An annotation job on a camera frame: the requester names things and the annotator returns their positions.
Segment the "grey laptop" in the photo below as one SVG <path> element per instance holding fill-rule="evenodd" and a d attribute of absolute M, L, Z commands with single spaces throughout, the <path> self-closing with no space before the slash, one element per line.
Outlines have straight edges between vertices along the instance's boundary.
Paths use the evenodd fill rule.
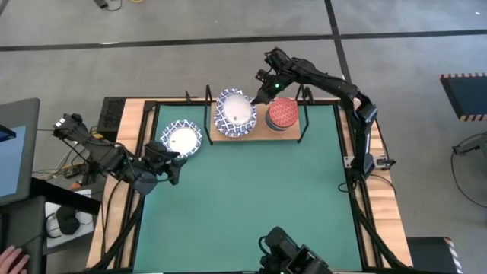
<path fill-rule="evenodd" d="M 16 134 L 0 139 L 0 206 L 30 195 L 39 112 L 37 98 L 0 104 L 0 126 Z"/>

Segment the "blue white patterned plate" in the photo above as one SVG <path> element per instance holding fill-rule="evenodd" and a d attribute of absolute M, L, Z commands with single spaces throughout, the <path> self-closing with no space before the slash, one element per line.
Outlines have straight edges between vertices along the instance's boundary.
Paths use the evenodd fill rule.
<path fill-rule="evenodd" d="M 216 101 L 215 122 L 231 126 L 246 126 L 256 120 L 256 107 L 241 89 L 223 90 Z"/>
<path fill-rule="evenodd" d="M 201 147 L 202 133 L 193 121 L 179 119 L 164 128 L 160 141 L 168 151 L 178 152 L 178 158 L 188 158 Z"/>
<path fill-rule="evenodd" d="M 242 137 L 250 134 L 256 126 L 256 108 L 251 110 L 250 119 L 243 124 L 232 123 L 220 109 L 216 110 L 213 120 L 221 134 L 231 138 Z"/>

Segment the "black vented box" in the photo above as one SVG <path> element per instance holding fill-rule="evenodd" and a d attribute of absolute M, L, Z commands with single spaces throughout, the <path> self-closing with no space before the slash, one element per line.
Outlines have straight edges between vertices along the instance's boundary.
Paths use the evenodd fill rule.
<path fill-rule="evenodd" d="M 115 142 L 117 139 L 125 102 L 124 97 L 105 97 L 103 99 L 97 132 L 111 142 Z"/>

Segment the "grey device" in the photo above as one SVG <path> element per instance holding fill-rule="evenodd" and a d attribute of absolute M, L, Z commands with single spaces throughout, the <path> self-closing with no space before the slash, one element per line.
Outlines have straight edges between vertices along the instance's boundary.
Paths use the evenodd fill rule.
<path fill-rule="evenodd" d="M 487 132 L 471 135 L 453 147 L 455 155 L 464 155 L 473 150 L 480 150 L 487 161 Z"/>

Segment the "black power adapter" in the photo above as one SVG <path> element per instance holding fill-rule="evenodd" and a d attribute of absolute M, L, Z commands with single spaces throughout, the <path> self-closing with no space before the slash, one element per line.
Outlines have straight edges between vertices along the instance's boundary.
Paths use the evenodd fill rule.
<path fill-rule="evenodd" d="M 111 6 L 108 3 L 108 0 L 93 0 L 93 1 L 100 9 L 105 11 L 110 11 L 110 12 L 118 11 L 123 6 L 123 0 L 114 0 L 116 2 L 119 2 L 117 7 Z"/>

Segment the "person's hand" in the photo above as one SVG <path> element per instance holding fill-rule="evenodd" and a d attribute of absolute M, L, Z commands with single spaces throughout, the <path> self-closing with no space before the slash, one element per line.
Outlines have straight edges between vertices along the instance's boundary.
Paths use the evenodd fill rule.
<path fill-rule="evenodd" d="M 23 249 L 10 246 L 0 254 L 0 274 L 27 274 L 29 260 Z"/>

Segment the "red leaf patterned bowl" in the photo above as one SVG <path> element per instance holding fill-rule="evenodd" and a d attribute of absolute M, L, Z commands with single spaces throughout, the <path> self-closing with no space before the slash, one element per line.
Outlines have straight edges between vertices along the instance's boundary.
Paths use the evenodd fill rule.
<path fill-rule="evenodd" d="M 273 126 L 287 129 L 298 121 L 298 104 L 295 100 L 281 97 L 275 99 L 267 112 L 269 121 Z"/>

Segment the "dark box with striped edge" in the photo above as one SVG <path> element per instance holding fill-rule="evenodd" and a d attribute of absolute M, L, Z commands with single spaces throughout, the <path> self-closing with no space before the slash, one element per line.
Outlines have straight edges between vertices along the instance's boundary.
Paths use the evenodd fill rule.
<path fill-rule="evenodd" d="M 487 121 L 487 73 L 442 74 L 440 83 L 459 121 Z"/>
<path fill-rule="evenodd" d="M 414 269 L 464 274 L 454 242 L 449 237 L 408 237 L 406 240 Z"/>

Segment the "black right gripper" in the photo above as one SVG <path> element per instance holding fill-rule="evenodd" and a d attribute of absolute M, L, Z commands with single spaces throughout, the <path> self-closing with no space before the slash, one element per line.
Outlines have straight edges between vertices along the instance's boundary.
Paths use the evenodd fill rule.
<path fill-rule="evenodd" d="M 271 95 L 277 95 L 285 89 L 285 85 L 280 79 L 279 75 L 274 75 L 270 70 L 266 71 L 260 69 L 255 76 L 256 80 L 262 83 L 257 91 L 255 98 L 252 100 L 252 105 L 268 104 L 272 99 Z"/>

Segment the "black aluminium table frame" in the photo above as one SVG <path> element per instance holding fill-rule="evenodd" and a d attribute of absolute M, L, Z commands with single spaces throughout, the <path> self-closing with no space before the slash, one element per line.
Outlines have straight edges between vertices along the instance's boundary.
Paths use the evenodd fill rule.
<path fill-rule="evenodd" d="M 183 98 L 129 98 L 120 118 L 117 140 L 130 151 L 137 150 L 138 141 L 149 140 L 151 129 L 155 125 L 156 103 L 175 103 L 182 106 Z M 130 186 L 117 185 L 116 180 L 108 178 L 102 193 L 103 206 L 97 220 L 94 237 L 86 262 L 91 268 L 102 258 L 102 245 L 111 247 L 125 224 L 123 214 L 135 211 L 139 196 L 134 194 Z M 367 179 L 361 189 L 355 191 L 358 204 L 377 230 L 384 243 L 398 260 L 412 266 L 412 258 L 403 228 L 403 222 L 396 201 L 390 172 L 377 169 Z"/>

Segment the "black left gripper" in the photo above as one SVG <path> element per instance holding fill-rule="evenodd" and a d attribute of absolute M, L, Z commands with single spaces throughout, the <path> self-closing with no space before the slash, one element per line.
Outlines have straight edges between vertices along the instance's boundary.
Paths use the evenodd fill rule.
<path fill-rule="evenodd" d="M 179 183 L 182 166 L 187 160 L 174 160 L 167 163 L 171 159 L 177 158 L 180 155 L 179 152 L 169 151 L 162 142 L 149 141 L 144 145 L 144 153 L 141 158 L 141 172 L 136 177 L 137 181 L 143 183 L 170 181 L 174 186 Z"/>

